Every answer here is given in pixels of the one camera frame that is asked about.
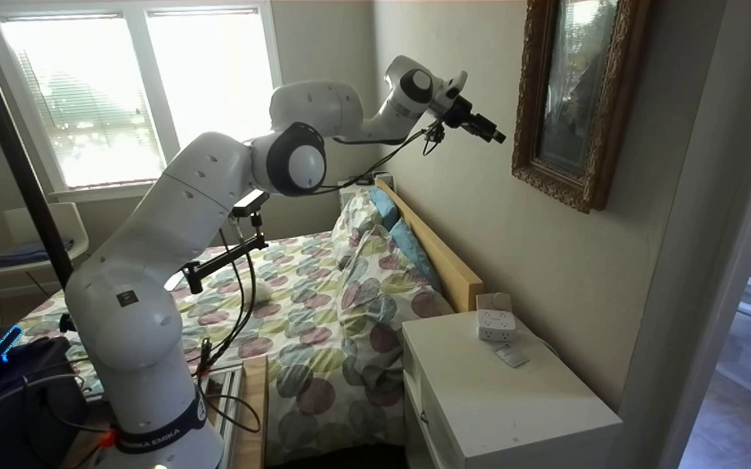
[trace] metal pole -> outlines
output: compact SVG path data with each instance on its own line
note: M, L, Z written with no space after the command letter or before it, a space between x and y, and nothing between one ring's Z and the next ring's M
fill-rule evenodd
M31 169L25 146L23 146L23 140L12 126L1 90L0 90L0 146L5 151L12 181L20 191L20 199L25 200L25 210L34 219L34 228L38 232L44 251L47 251L47 259L53 266L60 285L65 286L73 266L70 266L68 251L61 246L61 238L57 232L57 225L52 219L52 212L44 203L44 195L42 195L42 187L38 187L35 176Z

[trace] floral bedspread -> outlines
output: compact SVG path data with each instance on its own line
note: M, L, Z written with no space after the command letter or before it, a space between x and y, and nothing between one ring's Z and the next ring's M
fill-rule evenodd
M253 254L257 303L245 332L215 362L233 366L267 355L267 464L352 448L402 443L402 345L403 320L451 314L425 277L390 246L379 228L366 229L355 254L332 254L331 232L275 241ZM205 279L199 296L185 282L171 289L181 314L181 353L194 367L203 336L219 345L240 314L231 269ZM53 336L61 296L20 320L23 342ZM102 397L99 378L77 342L68 359L89 398Z

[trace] tissue box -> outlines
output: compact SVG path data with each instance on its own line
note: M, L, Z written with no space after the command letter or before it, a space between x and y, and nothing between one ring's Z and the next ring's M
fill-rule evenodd
M512 314L507 311L476 311L476 336L488 345L511 345L512 342Z

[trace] white nightstand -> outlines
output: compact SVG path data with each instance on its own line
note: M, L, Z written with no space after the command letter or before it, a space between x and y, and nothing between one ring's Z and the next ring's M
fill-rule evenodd
M619 419L520 324L527 366L476 340L473 314L403 324L409 469L600 469Z

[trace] wooden picture frame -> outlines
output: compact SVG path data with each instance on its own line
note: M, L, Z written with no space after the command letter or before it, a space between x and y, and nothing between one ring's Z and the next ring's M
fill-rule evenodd
M649 0L529 0L512 178L578 210L608 203Z

